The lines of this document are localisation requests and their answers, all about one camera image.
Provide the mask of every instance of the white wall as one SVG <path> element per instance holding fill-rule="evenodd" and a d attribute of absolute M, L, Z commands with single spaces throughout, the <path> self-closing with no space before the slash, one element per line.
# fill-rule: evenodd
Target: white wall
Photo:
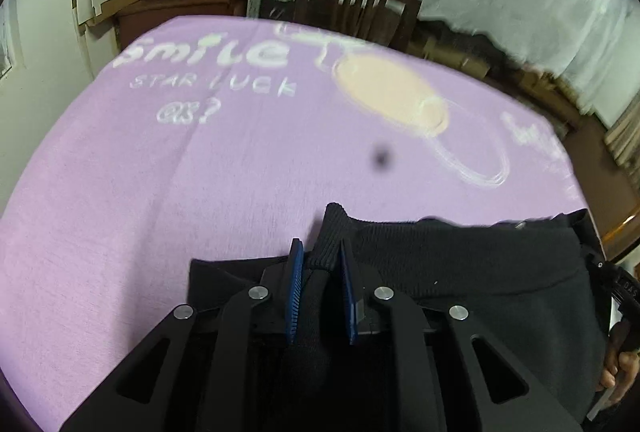
<path fill-rule="evenodd" d="M 593 109 L 610 127 L 640 90 L 640 4 L 636 1 L 607 68 L 602 86 L 593 98 Z"/>
<path fill-rule="evenodd" d="M 0 213 L 34 150 L 116 55 L 113 28 L 81 34 L 72 0 L 5 0 L 15 65 L 0 79 Z"/>

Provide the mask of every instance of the chair backrest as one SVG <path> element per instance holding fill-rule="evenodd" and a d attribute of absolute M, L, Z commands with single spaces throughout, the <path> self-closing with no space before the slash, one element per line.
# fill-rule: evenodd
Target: chair backrest
<path fill-rule="evenodd" d="M 372 27 L 382 19 L 387 0 L 330 0 L 331 24 L 329 29 L 341 34 L 369 39 Z M 404 51 L 409 43 L 420 11 L 420 0 L 394 0 L 404 4 L 404 10 L 388 46 Z M 293 21 L 309 24 L 309 0 L 296 0 Z"/>

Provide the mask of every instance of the black garment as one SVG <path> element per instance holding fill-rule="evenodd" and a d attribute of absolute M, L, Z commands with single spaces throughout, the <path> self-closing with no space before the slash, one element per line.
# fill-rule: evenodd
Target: black garment
<path fill-rule="evenodd" d="M 325 405 L 339 404 L 340 391 L 366 394 L 384 368 L 380 351 L 339 365 L 335 359 L 334 338 L 345 335 L 344 324 L 334 321 L 342 312 L 335 300 L 343 238 L 351 240 L 356 261 L 375 266 L 394 290 L 421 304 L 468 307 L 578 422 L 583 420 L 602 370 L 610 304 L 586 270 L 582 243 L 597 243 L 586 211 L 527 221 L 521 228 L 457 227 L 437 219 L 357 221 L 341 206 L 329 205 L 318 241 L 305 257 L 298 334 L 284 353 L 270 395 L 274 401 L 288 402 L 306 422 L 312 417 L 311 422 L 331 427 Z M 197 309 L 225 303 L 256 284 L 267 265 L 266 259 L 194 261 L 189 302 Z M 375 397 L 373 391 L 363 396 L 372 421 L 379 419 L 381 404 Z M 284 430 L 281 422 L 273 426 L 278 428 Z"/>

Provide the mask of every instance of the beige curtain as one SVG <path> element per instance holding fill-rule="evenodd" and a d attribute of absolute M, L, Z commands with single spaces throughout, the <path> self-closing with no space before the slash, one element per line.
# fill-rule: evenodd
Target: beige curtain
<path fill-rule="evenodd" d="M 604 138 L 618 166 L 640 189 L 640 94 L 636 95 Z"/>

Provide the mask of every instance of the window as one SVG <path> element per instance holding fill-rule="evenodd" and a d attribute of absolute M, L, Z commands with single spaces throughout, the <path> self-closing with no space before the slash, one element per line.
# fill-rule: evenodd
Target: window
<path fill-rule="evenodd" d="M 2 76 L 4 76 L 11 68 L 7 37 L 6 7 L 2 4 L 0 5 L 0 78 L 2 78 Z"/>

